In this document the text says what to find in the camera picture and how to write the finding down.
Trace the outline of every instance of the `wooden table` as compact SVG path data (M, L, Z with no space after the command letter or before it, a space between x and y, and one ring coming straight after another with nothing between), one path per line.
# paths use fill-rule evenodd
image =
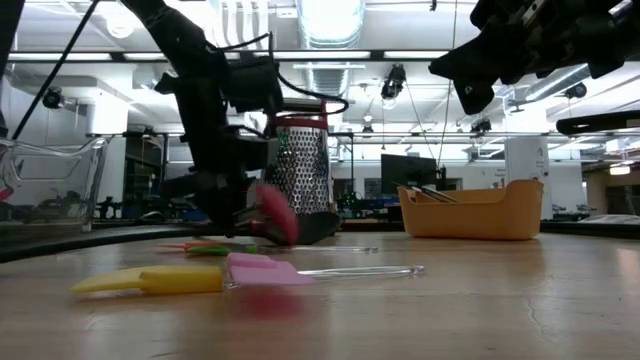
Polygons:
M187 296L77 298L93 274L222 261L140 242L0 265L0 359L640 358L640 243L340 234L370 255L296 254L299 269L422 264L419 278Z

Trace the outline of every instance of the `computer monitor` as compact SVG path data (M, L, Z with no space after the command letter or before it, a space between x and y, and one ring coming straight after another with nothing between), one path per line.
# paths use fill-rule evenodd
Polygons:
M383 195L398 195L397 184L422 187L437 183L438 164L434 159L383 154L380 167Z

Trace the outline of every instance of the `desk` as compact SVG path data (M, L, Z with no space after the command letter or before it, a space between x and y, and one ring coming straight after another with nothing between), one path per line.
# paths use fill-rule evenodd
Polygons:
M637 359L640 243L540 235L525 242L347 233L371 255L296 254L300 269L422 264L414 279L78 300L93 274L222 259L147 241L0 265L0 358Z

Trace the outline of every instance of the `orange plastic bin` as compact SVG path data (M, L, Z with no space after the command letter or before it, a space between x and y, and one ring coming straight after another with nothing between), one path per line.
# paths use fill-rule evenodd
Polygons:
M526 240L540 232L543 184L515 180L505 189L444 192L459 203L439 203L398 188L402 219L413 237Z

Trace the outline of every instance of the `yellow spatula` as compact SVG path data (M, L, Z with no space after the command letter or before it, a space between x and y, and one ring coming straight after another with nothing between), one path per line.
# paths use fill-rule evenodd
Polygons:
M218 292L224 288L217 266L147 266L118 270L85 279L71 288L75 294L140 289L147 294Z

